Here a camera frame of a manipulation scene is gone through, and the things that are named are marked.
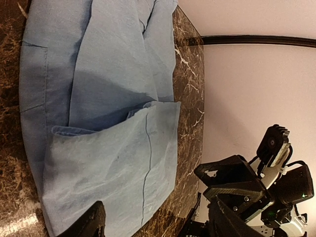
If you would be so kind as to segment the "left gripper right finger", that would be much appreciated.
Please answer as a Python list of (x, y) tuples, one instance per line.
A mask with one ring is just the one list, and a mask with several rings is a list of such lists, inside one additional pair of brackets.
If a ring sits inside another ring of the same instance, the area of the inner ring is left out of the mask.
[(208, 205), (211, 237), (248, 237), (249, 228), (218, 198)]

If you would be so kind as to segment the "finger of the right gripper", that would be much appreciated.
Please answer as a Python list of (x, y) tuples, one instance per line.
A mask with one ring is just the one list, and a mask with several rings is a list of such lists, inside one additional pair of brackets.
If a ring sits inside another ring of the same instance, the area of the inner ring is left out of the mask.
[(265, 190), (248, 162), (240, 155), (202, 163), (194, 174), (211, 190)]
[(233, 211), (244, 212), (264, 195), (264, 188), (261, 185), (210, 185), (203, 195), (210, 202), (218, 198)]

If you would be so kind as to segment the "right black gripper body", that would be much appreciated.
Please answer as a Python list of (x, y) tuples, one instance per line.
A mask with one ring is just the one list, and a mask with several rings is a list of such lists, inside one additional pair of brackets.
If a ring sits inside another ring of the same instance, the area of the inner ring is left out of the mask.
[(238, 217), (256, 217), (272, 205), (272, 196), (267, 191), (258, 194), (224, 194), (222, 201)]

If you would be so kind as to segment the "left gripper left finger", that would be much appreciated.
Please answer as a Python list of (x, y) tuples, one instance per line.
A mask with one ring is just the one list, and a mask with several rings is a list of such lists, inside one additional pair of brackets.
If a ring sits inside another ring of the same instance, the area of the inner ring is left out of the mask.
[(105, 208), (102, 201), (98, 200), (57, 237), (104, 237), (105, 222)]

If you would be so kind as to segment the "light blue long sleeve shirt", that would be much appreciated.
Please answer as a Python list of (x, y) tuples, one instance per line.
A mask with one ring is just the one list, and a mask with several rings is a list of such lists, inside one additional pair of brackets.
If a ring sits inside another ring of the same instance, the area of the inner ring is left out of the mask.
[(175, 0), (34, 0), (22, 40), (23, 142), (52, 237), (95, 202), (130, 237), (175, 186)]

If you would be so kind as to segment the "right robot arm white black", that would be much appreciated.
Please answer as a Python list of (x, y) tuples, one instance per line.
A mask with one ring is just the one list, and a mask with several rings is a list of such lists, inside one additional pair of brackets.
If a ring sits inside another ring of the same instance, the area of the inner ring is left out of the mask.
[(307, 213), (297, 204), (314, 196), (313, 181), (303, 161), (269, 188), (242, 156), (200, 164), (194, 174), (207, 186), (207, 227), (212, 237), (307, 236)]

